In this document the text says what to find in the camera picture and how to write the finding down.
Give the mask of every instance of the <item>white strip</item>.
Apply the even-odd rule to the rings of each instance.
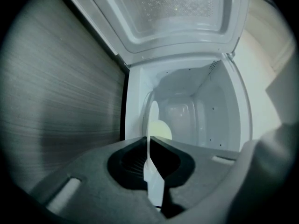
[[[213,156],[212,160],[226,165],[233,165],[235,163],[234,160],[225,159],[218,156]]]
[[[80,183],[81,181],[79,179],[71,178],[61,191],[48,203],[46,208],[54,214],[58,214],[67,205],[71,197],[74,196]]]

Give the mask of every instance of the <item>gray wood grain panel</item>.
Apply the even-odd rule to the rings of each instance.
[[[1,143],[24,190],[119,140],[124,74],[62,0],[31,0],[0,58]]]

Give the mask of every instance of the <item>wooden surface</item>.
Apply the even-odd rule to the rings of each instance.
[[[2,149],[27,192],[120,136],[124,74],[62,0],[31,0],[0,55]]]

